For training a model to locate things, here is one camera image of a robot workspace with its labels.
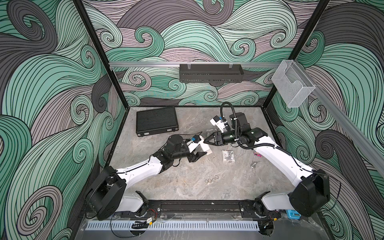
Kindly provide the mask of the white gift box bow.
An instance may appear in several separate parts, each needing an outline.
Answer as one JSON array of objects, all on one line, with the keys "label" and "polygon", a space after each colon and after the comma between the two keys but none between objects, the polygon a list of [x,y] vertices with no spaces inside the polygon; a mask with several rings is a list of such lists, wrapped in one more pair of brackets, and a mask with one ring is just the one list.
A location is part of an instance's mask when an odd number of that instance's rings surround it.
[{"label": "white gift box bow", "polygon": [[232,164],[235,162],[235,155],[233,150],[222,150],[223,163]]}]

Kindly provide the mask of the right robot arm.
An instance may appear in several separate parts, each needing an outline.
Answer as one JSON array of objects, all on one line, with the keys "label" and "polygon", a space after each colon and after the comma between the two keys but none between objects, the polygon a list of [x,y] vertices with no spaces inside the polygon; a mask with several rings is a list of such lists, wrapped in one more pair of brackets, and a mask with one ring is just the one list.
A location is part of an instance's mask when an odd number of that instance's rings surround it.
[{"label": "right robot arm", "polygon": [[227,121],[224,114],[211,119],[211,124],[219,131],[205,139],[205,144],[225,146],[236,143],[244,150],[261,154],[283,173],[295,187],[288,193],[265,192],[256,197],[254,208],[259,216],[268,216],[278,210],[296,211],[310,217],[330,201],[330,179],[323,170],[314,170],[297,160],[291,153],[280,147],[260,128],[251,128],[243,113],[237,113],[234,106],[224,102],[220,106],[231,108]]}]

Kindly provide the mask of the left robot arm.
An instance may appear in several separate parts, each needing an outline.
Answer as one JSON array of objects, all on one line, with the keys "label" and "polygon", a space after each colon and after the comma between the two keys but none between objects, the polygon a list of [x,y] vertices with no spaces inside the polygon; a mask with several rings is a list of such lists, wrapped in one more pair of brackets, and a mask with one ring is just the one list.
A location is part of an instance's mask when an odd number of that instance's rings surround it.
[{"label": "left robot arm", "polygon": [[149,210],[148,199],[140,191],[130,192],[129,188],[173,167],[175,160],[186,158],[194,163],[210,155],[212,150],[204,141],[200,135],[194,135],[190,139],[172,135],[143,162],[117,170],[111,166],[104,168],[86,196],[87,208],[91,211],[90,218],[103,221],[122,212],[130,212],[136,217],[144,216]]}]

